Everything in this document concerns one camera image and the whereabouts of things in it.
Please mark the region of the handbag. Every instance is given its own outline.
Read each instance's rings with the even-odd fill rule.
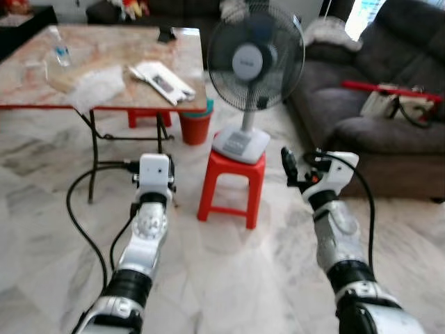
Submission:
[[[364,103],[360,115],[368,118],[399,118],[404,119],[416,127],[430,127],[430,111],[435,103],[426,97],[391,94],[388,91],[398,90],[399,87],[390,83],[378,85],[379,90],[373,91]],[[422,93],[414,87],[413,92]]]

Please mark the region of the sofa armrest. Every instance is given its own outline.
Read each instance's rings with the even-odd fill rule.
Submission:
[[[355,52],[349,51],[345,47],[328,43],[316,42],[306,48],[306,57],[315,61],[351,65],[355,60],[355,55]]]
[[[422,129],[405,120],[354,117],[338,122],[332,137],[356,152],[444,154],[445,124]]]

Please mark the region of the black cable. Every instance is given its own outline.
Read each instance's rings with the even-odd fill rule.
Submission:
[[[110,247],[110,265],[111,265],[111,271],[114,272],[114,248],[116,246],[116,243],[118,242],[119,238],[124,234],[125,230],[129,227],[131,220],[133,219],[134,215],[130,216],[129,220],[125,223],[124,227],[119,231],[118,235],[113,240],[113,243]]]
[[[427,128],[429,128],[431,126],[431,119],[429,117],[429,113],[422,106],[417,106],[414,109],[415,110],[420,110],[422,112],[422,117],[424,117],[426,119],[425,122],[421,122],[419,120],[416,120],[413,117],[411,117],[410,115],[408,115],[408,113],[405,110],[405,107],[401,103],[398,104],[398,108],[400,109],[400,112],[402,113],[402,115],[405,116],[407,121],[410,122],[411,124],[413,124],[415,127],[421,127],[423,129],[427,129]]]
[[[330,159],[334,159],[337,161],[340,161],[341,163],[347,165],[354,174],[357,176],[359,181],[362,183],[362,186],[366,192],[366,196],[368,197],[369,201],[369,242],[368,242],[368,262],[369,267],[371,268],[371,272],[374,275],[374,263],[373,263],[373,249],[374,249],[374,229],[375,229],[375,203],[374,203],[374,197],[371,192],[371,188],[369,188],[368,182],[364,179],[363,175],[354,167],[352,164],[347,162],[346,160],[336,157],[334,155],[324,153],[324,152],[311,152],[311,153],[305,153],[303,155],[303,159],[311,166],[315,166],[314,161],[312,158],[318,157],[326,157]]]
[[[109,170],[109,169],[123,169],[124,164],[122,164],[121,166],[119,165],[113,165],[113,166],[100,166],[96,168],[96,171],[99,170]],[[79,233],[82,235],[82,237],[90,244],[91,248],[94,250],[94,252],[96,253],[97,257],[99,258],[100,261],[100,265],[102,268],[102,291],[105,290],[107,282],[108,282],[108,273],[106,270],[106,264],[105,264],[105,259],[104,256],[102,255],[101,251],[99,250],[99,248],[97,247],[97,245],[94,243],[94,241],[88,236],[88,233],[85,232],[85,230],[79,225],[79,223],[76,220],[76,217],[74,217],[74,214],[72,212],[72,208],[71,208],[71,196],[72,193],[74,191],[74,189],[76,188],[77,184],[83,180],[85,177],[91,175],[94,172],[94,170],[89,170],[88,172],[85,172],[84,174],[82,174],[81,176],[79,176],[69,187],[68,192],[67,192],[67,197],[66,197],[66,205],[67,205],[67,210],[68,210],[68,214],[70,215],[70,218],[73,222],[74,227],[79,231]]]

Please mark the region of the red table edge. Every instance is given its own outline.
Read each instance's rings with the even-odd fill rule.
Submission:
[[[73,109],[72,106],[66,104],[0,104],[0,110],[4,109]],[[187,109],[169,109],[169,108],[136,108],[133,106],[125,107],[125,106],[95,106],[93,110],[104,110],[104,111],[144,111],[144,112],[153,112],[153,113],[165,113],[168,111],[173,111],[177,113],[205,113],[207,111],[207,107],[204,108],[187,108]]]

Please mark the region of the black metal table leg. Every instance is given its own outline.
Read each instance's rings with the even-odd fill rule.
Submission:
[[[95,188],[95,178],[99,160],[99,151],[97,149],[97,138],[96,138],[96,122],[93,110],[90,110],[90,124],[91,124],[91,139],[92,139],[92,173],[90,177],[90,185],[88,187],[88,203],[91,204]]]
[[[162,116],[161,113],[156,113],[156,130],[158,132],[158,153],[162,153],[162,135],[161,135],[161,128],[162,128]]]
[[[100,134],[96,129],[95,115],[94,111],[90,110],[90,119],[85,115],[76,112],[81,116],[82,120],[87,124],[91,130],[92,139],[92,173],[90,177],[90,184],[88,187],[88,203],[92,203],[95,187],[95,178],[98,165],[121,165],[121,161],[99,161],[99,150],[97,148],[97,139],[104,139],[106,141],[157,141],[158,142],[158,152],[162,153],[162,141],[169,141],[175,139],[174,136],[167,133],[165,128],[161,113],[156,114],[156,137],[120,137],[113,136],[112,134]]]

